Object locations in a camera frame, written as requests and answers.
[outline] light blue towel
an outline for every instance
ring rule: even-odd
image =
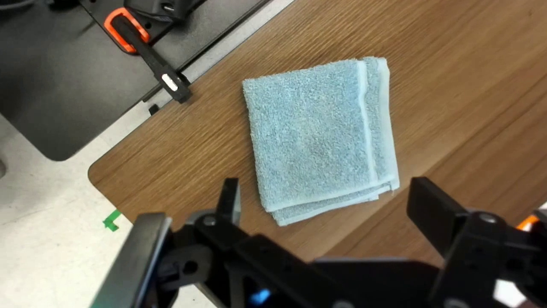
[[[280,225],[398,186],[388,73],[364,58],[243,82],[260,198]]]

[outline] washcloth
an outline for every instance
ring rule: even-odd
[[[280,225],[398,186],[388,80],[364,58],[243,82],[260,198]]]

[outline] green tape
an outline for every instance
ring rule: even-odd
[[[120,227],[114,224],[114,220],[116,220],[120,215],[121,215],[120,210],[111,212],[111,213],[102,220],[104,227],[108,227],[109,231],[120,229]]]

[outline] wooden table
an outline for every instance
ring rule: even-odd
[[[258,203],[241,80],[352,56],[386,56],[402,188],[367,205],[277,227]],[[547,200],[547,1],[296,0],[91,167],[128,217],[167,212],[179,227],[212,208],[227,176],[243,220],[309,260],[439,256],[405,217],[412,176],[518,222]]]

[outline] screw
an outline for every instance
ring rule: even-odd
[[[479,217],[484,220],[484,222],[489,222],[489,224],[496,224],[497,219],[487,212],[480,212]]]
[[[207,215],[207,217],[203,219],[203,224],[205,224],[205,225],[217,225],[217,219],[215,219],[214,215]]]
[[[354,304],[349,301],[338,299],[335,301],[335,304],[332,304],[332,308],[354,308]]]
[[[468,304],[458,297],[448,297],[443,306],[444,308],[468,308]]]

